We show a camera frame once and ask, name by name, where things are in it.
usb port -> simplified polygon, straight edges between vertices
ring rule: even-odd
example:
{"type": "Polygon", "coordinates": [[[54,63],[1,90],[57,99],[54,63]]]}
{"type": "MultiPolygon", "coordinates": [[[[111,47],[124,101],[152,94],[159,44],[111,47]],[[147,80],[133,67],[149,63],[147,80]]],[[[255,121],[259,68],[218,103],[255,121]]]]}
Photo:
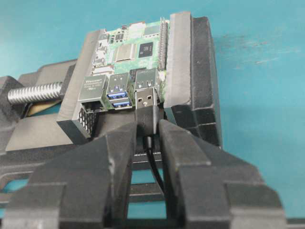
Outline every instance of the usb port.
{"type": "Polygon", "coordinates": [[[127,101],[127,102],[119,102],[119,103],[114,103],[112,105],[113,105],[113,107],[115,109],[117,109],[117,108],[125,108],[125,107],[130,106],[130,102],[129,101],[127,101]]]}
{"type": "Polygon", "coordinates": [[[126,98],[127,93],[126,92],[118,92],[118,93],[108,94],[107,96],[108,96],[109,100],[111,100],[111,99],[121,99],[121,98],[126,98]]]}

teal surface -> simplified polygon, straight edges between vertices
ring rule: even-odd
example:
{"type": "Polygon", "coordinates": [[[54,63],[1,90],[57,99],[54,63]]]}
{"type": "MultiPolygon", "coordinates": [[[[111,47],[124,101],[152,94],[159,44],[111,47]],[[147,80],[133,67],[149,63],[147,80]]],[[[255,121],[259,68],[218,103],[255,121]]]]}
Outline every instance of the teal surface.
{"type": "Polygon", "coordinates": [[[74,59],[87,32],[189,10],[208,16],[224,149],[260,169],[305,217],[305,1],[0,1],[0,75],[74,59]]]}
{"type": "Polygon", "coordinates": [[[22,188],[27,184],[28,180],[27,179],[20,179],[20,180],[13,180],[9,182],[2,192],[4,193],[12,193],[14,191],[17,191],[18,189],[22,188]]]}

green circuit board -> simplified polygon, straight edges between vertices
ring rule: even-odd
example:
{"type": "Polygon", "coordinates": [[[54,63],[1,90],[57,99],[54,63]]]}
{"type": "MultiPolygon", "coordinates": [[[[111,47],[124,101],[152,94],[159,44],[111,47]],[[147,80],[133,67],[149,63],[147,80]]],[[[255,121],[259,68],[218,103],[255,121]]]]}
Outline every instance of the green circuit board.
{"type": "Polygon", "coordinates": [[[113,63],[114,65],[114,73],[126,73],[129,72],[131,69],[138,69],[138,68],[157,68],[158,67],[158,47],[159,47],[159,34],[148,35],[144,36],[145,28],[146,27],[153,27],[153,26],[160,26],[160,22],[153,22],[149,24],[144,24],[143,26],[138,26],[137,28],[130,30],[129,27],[126,29],[124,36],[125,39],[122,40],[115,40],[115,36],[118,34],[122,34],[122,29],[117,29],[114,31],[108,32],[111,38],[114,37],[114,42],[109,44],[109,51],[106,55],[107,63],[113,63]],[[148,57],[140,57],[140,45],[145,43],[153,42],[152,47],[152,55],[148,57]],[[124,44],[135,44],[136,45],[136,52],[134,60],[130,61],[122,61],[122,62],[113,62],[113,54],[115,50],[124,44]]]}
{"type": "Polygon", "coordinates": [[[145,87],[154,88],[154,103],[164,101],[168,28],[169,21],[161,18],[100,31],[79,96],[87,113],[135,107],[135,94],[145,87]],[[139,83],[147,86],[136,89],[139,83]]]}

